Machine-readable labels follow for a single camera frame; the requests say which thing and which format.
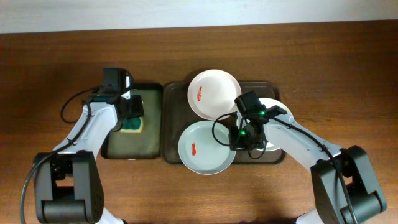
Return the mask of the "green yellow sponge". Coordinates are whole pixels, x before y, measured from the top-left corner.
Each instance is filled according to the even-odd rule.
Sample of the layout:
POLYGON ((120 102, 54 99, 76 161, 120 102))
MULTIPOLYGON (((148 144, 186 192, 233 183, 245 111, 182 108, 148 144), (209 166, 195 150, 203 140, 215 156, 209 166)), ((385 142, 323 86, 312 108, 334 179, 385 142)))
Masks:
POLYGON ((144 122, 142 117, 125 119, 121 126, 122 133, 140 133, 143 130, 144 122))

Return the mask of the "light blue plate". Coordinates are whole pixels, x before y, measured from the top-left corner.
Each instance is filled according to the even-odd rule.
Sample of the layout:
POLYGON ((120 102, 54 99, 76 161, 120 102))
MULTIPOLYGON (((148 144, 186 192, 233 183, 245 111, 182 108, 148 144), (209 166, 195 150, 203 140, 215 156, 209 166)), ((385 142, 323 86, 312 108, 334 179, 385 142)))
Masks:
POLYGON ((178 154, 191 171, 202 175, 214 175, 226 170, 236 153, 223 146, 228 141, 227 127, 212 121, 191 124, 181 134, 178 154))

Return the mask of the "white pink plate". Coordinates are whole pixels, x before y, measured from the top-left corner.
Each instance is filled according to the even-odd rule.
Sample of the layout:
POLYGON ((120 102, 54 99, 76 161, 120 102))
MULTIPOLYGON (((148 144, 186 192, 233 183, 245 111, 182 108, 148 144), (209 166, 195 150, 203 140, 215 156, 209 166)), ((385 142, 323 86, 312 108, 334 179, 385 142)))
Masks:
POLYGON ((235 77, 226 71, 211 69, 193 78, 188 86, 187 100, 196 115, 214 121, 223 114, 236 111, 234 100, 241 93, 235 77))

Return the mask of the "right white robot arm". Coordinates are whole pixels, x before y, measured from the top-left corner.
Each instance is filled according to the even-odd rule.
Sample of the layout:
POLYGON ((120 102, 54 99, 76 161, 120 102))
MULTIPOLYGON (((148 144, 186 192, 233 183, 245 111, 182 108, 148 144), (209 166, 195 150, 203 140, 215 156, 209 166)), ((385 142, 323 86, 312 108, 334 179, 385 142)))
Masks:
POLYGON ((294 223, 364 223, 384 212, 386 198, 366 151, 344 148, 304 128, 280 106, 239 106, 230 129, 231 149, 249 151, 271 143, 311 174, 315 208, 294 223))

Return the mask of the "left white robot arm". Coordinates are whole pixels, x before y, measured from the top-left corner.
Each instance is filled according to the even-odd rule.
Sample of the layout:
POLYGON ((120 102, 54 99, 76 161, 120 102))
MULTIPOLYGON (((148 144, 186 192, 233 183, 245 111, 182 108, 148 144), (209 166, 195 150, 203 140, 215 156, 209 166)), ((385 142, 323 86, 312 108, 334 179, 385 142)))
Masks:
POLYGON ((142 98, 100 96, 83 102, 80 119, 52 151, 34 159, 35 209, 40 223, 124 223, 104 207, 104 191, 96 165, 112 129, 126 118, 143 116, 142 98))

